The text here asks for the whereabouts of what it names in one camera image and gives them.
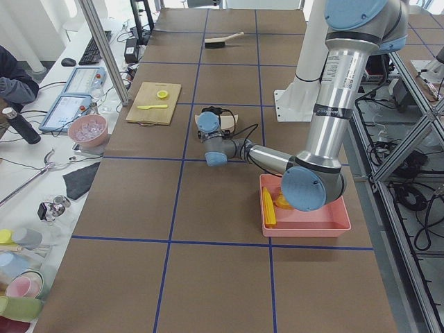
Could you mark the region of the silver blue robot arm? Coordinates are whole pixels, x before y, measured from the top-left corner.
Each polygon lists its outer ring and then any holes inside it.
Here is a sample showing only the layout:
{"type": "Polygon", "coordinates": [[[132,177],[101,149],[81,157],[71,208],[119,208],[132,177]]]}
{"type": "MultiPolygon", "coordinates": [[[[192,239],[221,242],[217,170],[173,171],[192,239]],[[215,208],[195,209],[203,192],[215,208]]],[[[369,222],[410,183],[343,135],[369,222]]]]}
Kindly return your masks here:
{"type": "Polygon", "coordinates": [[[328,1],[328,50],[305,150],[289,155],[249,139],[228,139],[211,108],[197,118],[210,167],[237,157],[282,174],[287,202],[309,212],[338,199],[346,187],[338,156],[368,58],[401,49],[407,39],[407,1],[328,1]]]}

